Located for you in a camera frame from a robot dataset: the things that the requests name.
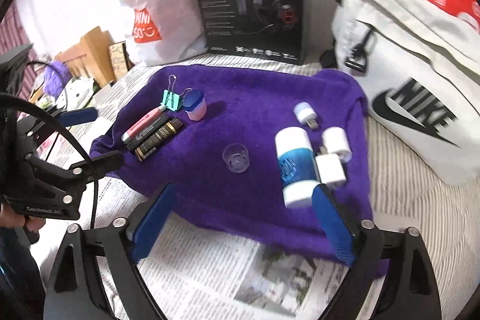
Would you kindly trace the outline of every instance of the pink lip balm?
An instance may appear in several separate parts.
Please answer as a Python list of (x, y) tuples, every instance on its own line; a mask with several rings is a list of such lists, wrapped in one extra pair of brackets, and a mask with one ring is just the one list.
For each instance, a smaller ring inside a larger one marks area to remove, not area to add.
[(154, 121), (156, 121), (160, 115), (165, 111), (167, 107), (162, 104), (159, 107), (149, 111), (145, 114), (141, 119), (139, 119), (128, 131), (126, 131), (123, 135), (121, 140), (124, 144), (130, 143), (130, 141), (139, 134), (142, 129), (151, 125)]
[(193, 90), (183, 98), (183, 108), (192, 121), (200, 121), (207, 112), (207, 102), (202, 90)]

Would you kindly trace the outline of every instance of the blue gripper pad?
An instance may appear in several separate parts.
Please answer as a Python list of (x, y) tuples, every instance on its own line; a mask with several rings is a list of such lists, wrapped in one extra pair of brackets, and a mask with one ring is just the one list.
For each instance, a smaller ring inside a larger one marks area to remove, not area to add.
[(176, 187), (162, 185), (147, 202), (143, 202), (130, 214), (127, 238), (132, 242), (130, 258), (133, 263), (146, 258), (162, 231), (176, 202)]
[(94, 107), (87, 107), (85, 109), (71, 110), (63, 112), (58, 116), (58, 121), (66, 128), (73, 125), (84, 124), (86, 122), (93, 122), (97, 119), (98, 112)]
[(318, 185), (313, 190), (311, 205), (315, 211), (322, 229), (332, 244), (335, 255), (339, 260), (351, 266), (355, 260), (353, 251), (353, 236), (340, 216), (335, 205)]

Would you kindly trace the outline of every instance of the nike swoosh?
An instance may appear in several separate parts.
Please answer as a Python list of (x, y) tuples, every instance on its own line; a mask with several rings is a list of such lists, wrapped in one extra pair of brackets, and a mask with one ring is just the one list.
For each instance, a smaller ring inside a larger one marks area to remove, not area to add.
[(419, 123), (410, 120), (409, 118), (406, 118), (397, 112), (394, 112), (390, 107), (388, 106), (386, 99), (387, 99), (387, 94), (392, 91), (392, 90), (387, 90), (381, 93), (380, 95), (377, 95), (373, 102), (371, 103), (371, 106), (373, 108), (373, 111), (378, 114), (381, 118), (387, 121), (392, 121), (396, 124), (402, 125), (404, 127), (416, 130), (418, 132), (421, 132), (423, 134), (426, 134), (428, 136), (435, 137), (436, 139), (446, 141), (449, 144), (455, 145), (458, 147), (458, 145), (452, 143), (451, 141), (444, 139), (442, 136), (440, 136), (438, 133), (435, 131), (431, 131), (424, 127), (423, 125), (420, 125)]

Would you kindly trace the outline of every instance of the white plastic bag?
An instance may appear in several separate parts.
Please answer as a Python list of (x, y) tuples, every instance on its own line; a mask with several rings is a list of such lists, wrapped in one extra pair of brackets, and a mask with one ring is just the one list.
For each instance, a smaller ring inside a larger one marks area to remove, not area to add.
[(126, 34), (134, 63), (174, 63), (206, 51), (197, 0), (120, 0), (134, 10)]

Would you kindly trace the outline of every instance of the person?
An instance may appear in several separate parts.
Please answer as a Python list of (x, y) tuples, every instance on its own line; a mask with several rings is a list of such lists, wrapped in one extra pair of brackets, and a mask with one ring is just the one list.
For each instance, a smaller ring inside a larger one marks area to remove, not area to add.
[(27, 217), (17, 214), (9, 204), (3, 203), (0, 206), (0, 227), (21, 228), (25, 226), (29, 231), (38, 233), (45, 225), (45, 219), (39, 217)]
[(45, 219), (15, 213), (8, 203), (0, 205), (0, 318), (42, 320), (45, 290), (30, 248), (21, 243), (13, 228), (38, 233)]

